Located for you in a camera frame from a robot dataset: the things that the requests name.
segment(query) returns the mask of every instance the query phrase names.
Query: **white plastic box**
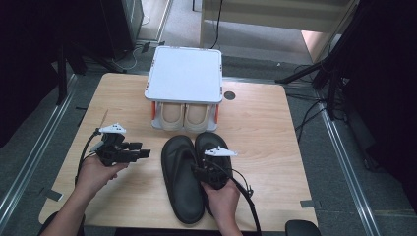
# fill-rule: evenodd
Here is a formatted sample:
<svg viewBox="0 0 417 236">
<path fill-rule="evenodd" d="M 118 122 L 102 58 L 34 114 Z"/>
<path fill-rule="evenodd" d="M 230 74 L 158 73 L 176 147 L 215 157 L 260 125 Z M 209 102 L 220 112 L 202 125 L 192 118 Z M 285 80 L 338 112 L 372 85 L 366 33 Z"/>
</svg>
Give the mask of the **white plastic box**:
<svg viewBox="0 0 417 236">
<path fill-rule="evenodd" d="M 150 67 L 145 98 L 152 101 L 151 124 L 160 125 L 160 102 L 212 105 L 207 131 L 217 128 L 222 100 L 221 52 L 213 49 L 158 46 Z"/>
</svg>

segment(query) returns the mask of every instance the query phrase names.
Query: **cable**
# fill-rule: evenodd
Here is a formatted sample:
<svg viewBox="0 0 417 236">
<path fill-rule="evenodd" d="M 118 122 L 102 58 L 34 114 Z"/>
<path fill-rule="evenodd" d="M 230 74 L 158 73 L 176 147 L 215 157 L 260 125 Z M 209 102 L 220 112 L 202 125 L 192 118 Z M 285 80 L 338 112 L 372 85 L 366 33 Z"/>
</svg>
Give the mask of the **cable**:
<svg viewBox="0 0 417 236">
<path fill-rule="evenodd" d="M 83 152 L 82 152 L 82 154 L 81 154 L 81 156 L 80 156 L 79 166 L 78 166 L 78 169 L 77 169 L 77 175 L 76 175 L 76 179 L 75 179 L 75 184 L 76 184 L 76 185 L 77 185 L 78 176 L 79 176 L 79 174 L 80 174 L 81 168 L 83 167 L 83 162 L 84 162 L 84 160 L 85 160 L 87 157 L 89 157 L 89 156 L 91 156 L 91 155 L 93 155 L 93 154 L 94 154 L 94 153 L 90 153 L 88 156 L 84 157 L 84 155 L 86 154 L 87 148 L 89 147 L 89 143 L 91 143 L 91 140 L 92 140 L 95 136 L 100 135 L 100 134 L 101 134 L 101 133 L 98 131 L 98 128 L 97 128 L 97 129 L 95 129 L 95 131 L 92 133 L 92 135 L 89 137 L 89 139 L 87 140 L 86 144 L 84 145 Z"/>
<path fill-rule="evenodd" d="M 149 16 L 144 15 L 144 18 L 148 18 L 148 21 L 147 21 L 147 22 L 142 23 L 142 26 L 144 26 L 144 25 L 146 25 L 146 24 L 148 24 L 148 23 L 150 22 L 150 17 L 149 17 Z"/>
<path fill-rule="evenodd" d="M 310 122 L 311 120 L 313 120 L 317 115 L 319 115 L 323 110 L 325 110 L 325 108 L 321 109 L 319 112 L 317 112 L 316 114 L 314 114 L 312 117 L 310 117 L 307 120 L 307 116 L 310 113 L 310 111 L 320 102 L 322 102 L 323 100 L 318 100 L 316 101 L 312 106 L 310 106 L 310 108 L 307 110 L 306 114 L 304 115 L 303 118 L 303 122 L 301 122 L 301 125 L 299 125 L 297 128 L 295 128 L 295 131 L 300 129 L 300 132 L 298 133 L 298 137 L 297 137 L 297 143 L 300 144 L 301 141 L 301 135 L 303 133 L 303 129 L 304 129 L 304 125 L 306 125 L 308 122 Z"/>
<path fill-rule="evenodd" d="M 225 169 L 223 169 L 221 166 L 219 166 L 218 164 L 216 164 L 214 162 L 211 162 L 209 160 L 206 160 L 206 159 L 205 159 L 205 162 L 207 162 L 209 164 L 212 164 L 215 167 L 217 167 L 220 171 L 222 171 L 224 174 L 226 174 L 227 177 L 229 177 L 229 179 L 231 179 L 233 181 L 233 183 L 235 183 L 236 187 L 242 193 L 243 197 L 245 197 L 246 201 L 249 204 L 249 207 L 251 209 L 252 216 L 254 217 L 254 220 L 255 220 L 255 225 L 257 227 L 257 235 L 258 236 L 262 236 L 261 224 L 260 224 L 259 219 L 258 219 L 257 211 L 255 210 L 255 204 L 251 200 L 251 196 L 252 196 L 253 190 L 252 189 L 246 189 L 245 190 L 243 188 L 243 186 L 235 178 L 233 178 L 233 176 L 231 176 L 229 173 L 227 173 L 227 171 Z"/>
<path fill-rule="evenodd" d="M 300 67 L 310 67 L 311 65 L 299 65 L 299 66 L 297 66 L 295 69 L 294 69 L 294 74 L 296 74 L 296 71 L 297 71 L 297 69 L 298 68 L 300 68 Z M 303 78 L 300 78 L 299 80 L 300 81 L 302 81 L 302 82 L 306 82 L 306 83 L 312 83 L 313 82 L 313 78 L 312 78 L 312 74 L 311 73 L 309 73 L 309 77 L 310 77 L 310 81 L 306 81 L 306 80 L 304 80 Z"/>
<path fill-rule="evenodd" d="M 218 17 L 217 17 L 217 27 L 215 30 L 215 41 L 214 44 L 212 45 L 212 47 L 210 49 L 213 49 L 215 47 L 215 45 L 217 44 L 218 41 L 218 25 L 220 23 L 220 15 L 221 15 L 221 6 L 223 5 L 223 0 L 220 0 L 220 8 L 218 9 Z"/>
<path fill-rule="evenodd" d="M 119 68 L 121 68 L 121 69 L 123 69 L 123 70 L 131 70 L 131 69 L 133 69 L 133 68 L 135 68 L 136 67 L 136 65 L 138 64 L 138 60 L 136 59 L 136 56 L 135 56 L 135 52 L 137 51 L 137 50 L 139 50 L 139 49 L 142 49 L 143 47 L 142 46 L 140 46 L 140 47 L 137 47 L 135 50 L 133 50 L 133 52 L 132 52 L 132 56 L 133 56 L 133 58 L 135 59 L 135 63 L 133 64 L 133 66 L 131 66 L 131 67 L 128 67 L 128 68 L 126 68 L 126 67 L 122 67 L 122 66 L 120 66 L 119 64 L 117 64 L 115 61 L 114 61 L 114 59 L 111 59 L 112 60 L 112 62 L 114 63 L 114 65 L 116 65 L 117 67 L 119 67 Z"/>
</svg>

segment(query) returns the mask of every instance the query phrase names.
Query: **electrical wire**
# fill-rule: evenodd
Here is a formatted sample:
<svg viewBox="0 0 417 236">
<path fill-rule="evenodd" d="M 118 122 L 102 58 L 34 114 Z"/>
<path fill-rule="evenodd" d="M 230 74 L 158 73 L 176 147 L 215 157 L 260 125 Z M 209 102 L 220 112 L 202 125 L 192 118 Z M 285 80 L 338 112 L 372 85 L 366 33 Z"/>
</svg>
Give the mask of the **electrical wire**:
<svg viewBox="0 0 417 236">
<path fill-rule="evenodd" d="M 87 157 L 89 157 L 89 156 L 91 156 L 91 155 L 95 154 L 95 152 L 92 152 L 92 153 L 90 153 L 88 156 L 86 156 L 86 157 L 85 157 L 85 155 L 86 155 L 86 151 L 87 151 L 87 148 L 89 147 L 89 143 L 91 143 L 91 140 L 92 140 L 95 136 L 97 136 L 97 135 L 99 135 L 99 134 L 101 134 L 101 133 L 98 131 L 98 129 L 95 129 L 95 131 L 92 133 L 92 135 L 89 137 L 89 139 L 87 140 L 86 144 L 84 145 L 83 152 L 81 153 L 81 156 L 80 156 L 79 166 L 78 166 L 78 169 L 77 169 L 77 175 L 76 175 L 76 178 L 75 178 L 75 184 L 76 184 L 76 185 L 77 185 L 77 181 L 78 181 L 78 177 L 79 177 L 79 174 L 80 174 L 81 168 L 83 167 L 83 162 L 84 162 L 84 160 L 85 160 Z"/>
<path fill-rule="evenodd" d="M 258 215 L 257 215 L 257 211 L 255 210 L 255 204 L 254 202 L 251 200 L 251 193 L 253 193 L 253 190 L 251 189 L 244 189 L 243 186 L 235 179 L 233 178 L 233 176 L 231 176 L 225 169 L 223 169 L 221 166 L 219 166 L 218 164 L 205 160 L 205 162 L 214 165 L 216 168 L 218 168 L 221 172 L 223 172 L 224 174 L 227 175 L 227 177 L 229 177 L 230 180 L 233 181 L 233 183 L 235 183 L 236 187 L 238 188 L 238 190 L 242 193 L 243 197 L 245 197 L 246 201 L 249 204 L 249 207 L 251 209 L 251 213 L 252 216 L 254 217 L 255 220 L 255 225 L 257 227 L 257 235 L 258 236 L 262 236 L 262 231 L 261 231 L 261 224 L 259 222 L 258 219 Z"/>
<path fill-rule="evenodd" d="M 150 22 L 150 17 L 147 15 L 144 15 L 144 18 L 148 18 L 146 22 L 142 23 L 142 26 L 148 24 Z"/>
<path fill-rule="evenodd" d="M 133 69 L 133 68 L 135 68 L 136 67 L 136 65 L 138 64 L 138 59 L 136 58 L 136 56 L 135 56 L 135 52 L 136 51 L 138 51 L 139 49 L 142 49 L 143 48 L 143 46 L 141 45 L 141 46 L 139 46 L 139 47 L 137 47 L 135 50 L 133 50 L 133 52 L 132 52 L 132 56 L 133 56 L 133 58 L 135 59 L 135 63 L 133 64 L 133 66 L 131 66 L 131 67 L 123 67 L 123 66 L 120 66 L 119 64 L 117 64 L 115 61 L 114 61 L 114 59 L 112 59 L 112 62 L 114 63 L 114 65 L 116 65 L 117 67 L 119 67 L 119 68 L 121 68 L 121 69 L 123 69 L 123 70 L 131 70 L 131 69 Z"/>
<path fill-rule="evenodd" d="M 215 41 L 214 41 L 214 44 L 212 45 L 212 47 L 210 49 L 213 49 L 215 47 L 215 45 L 217 44 L 217 41 L 218 41 L 218 25 L 220 23 L 221 6 L 223 6 L 223 0 L 220 0 L 220 8 L 218 9 L 218 16 L 217 16 L 217 27 L 216 27 L 216 30 L 215 30 Z"/>
<path fill-rule="evenodd" d="M 303 134 L 303 129 L 304 129 L 304 126 L 308 123 L 308 122 L 310 122 L 311 120 L 313 120 L 317 115 L 319 115 L 322 111 L 324 111 L 325 110 L 325 108 L 323 108 L 323 109 L 321 109 L 319 112 L 317 112 L 316 114 L 314 114 L 313 116 L 311 116 L 309 119 L 307 119 L 307 116 L 309 115 L 309 113 L 310 113 L 310 111 L 317 105 L 317 104 L 319 104 L 320 102 L 322 102 L 322 101 L 324 101 L 324 100 L 318 100 L 318 101 L 316 101 L 315 103 L 313 103 L 313 105 L 312 106 L 310 106 L 310 108 L 307 110 L 307 112 L 306 112 L 306 114 L 304 115 L 304 118 L 303 118 L 303 121 L 301 122 L 301 124 L 298 126 L 298 127 L 296 127 L 295 128 L 295 131 L 297 132 L 298 130 L 300 130 L 299 131 L 299 133 L 298 133 L 298 137 L 297 137 L 297 143 L 298 144 L 300 144 L 300 141 L 301 141 L 301 135 Z"/>
</svg>

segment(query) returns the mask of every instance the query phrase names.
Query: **wooden table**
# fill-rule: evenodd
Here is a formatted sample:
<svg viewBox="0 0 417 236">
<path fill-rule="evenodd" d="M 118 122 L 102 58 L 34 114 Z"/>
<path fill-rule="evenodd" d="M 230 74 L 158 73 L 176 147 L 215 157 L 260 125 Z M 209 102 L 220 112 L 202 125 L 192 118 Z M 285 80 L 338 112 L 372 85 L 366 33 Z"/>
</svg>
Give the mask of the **wooden table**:
<svg viewBox="0 0 417 236">
<path fill-rule="evenodd" d="M 142 142 L 151 153 L 148 159 L 131 163 L 96 195 L 86 211 L 86 225 L 216 229 L 207 212 L 198 223 L 184 225 L 172 210 L 161 171 L 161 150 L 174 135 L 187 134 L 192 140 L 196 135 L 151 126 L 150 101 L 144 96 L 147 79 L 120 74 L 102 77 L 52 188 L 64 197 L 60 202 L 46 200 L 40 222 L 59 210 L 70 196 L 82 149 L 108 109 L 103 126 L 120 123 L 127 130 L 126 142 Z M 310 200 L 311 196 L 283 87 L 224 81 L 223 92 L 226 91 L 233 91 L 236 98 L 224 98 L 220 103 L 215 132 L 230 149 L 239 152 L 232 157 L 232 166 L 255 191 L 252 200 L 263 231 L 284 231 L 284 224 L 290 219 L 317 224 L 314 209 L 300 205 L 300 201 Z M 94 138 L 91 146 L 99 139 Z M 241 230 L 256 230 L 243 197 L 236 218 Z"/>
<path fill-rule="evenodd" d="M 342 33 L 357 0 L 227 0 L 221 22 L 301 30 L 313 62 Z M 203 0 L 200 47 L 204 46 L 206 20 L 217 21 L 220 0 Z"/>
</svg>

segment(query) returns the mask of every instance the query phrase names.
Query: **black equipment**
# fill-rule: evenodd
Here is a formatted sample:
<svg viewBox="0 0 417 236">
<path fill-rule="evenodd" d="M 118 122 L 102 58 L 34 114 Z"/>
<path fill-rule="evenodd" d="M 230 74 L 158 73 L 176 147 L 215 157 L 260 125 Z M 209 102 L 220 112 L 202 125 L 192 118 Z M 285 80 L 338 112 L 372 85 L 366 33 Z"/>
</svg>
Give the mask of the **black equipment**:
<svg viewBox="0 0 417 236">
<path fill-rule="evenodd" d="M 148 158 L 149 149 L 141 149 L 142 143 L 123 142 L 125 137 L 121 134 L 104 134 L 101 146 L 95 151 L 105 166 L 114 163 L 136 162 L 139 158 Z"/>
</svg>

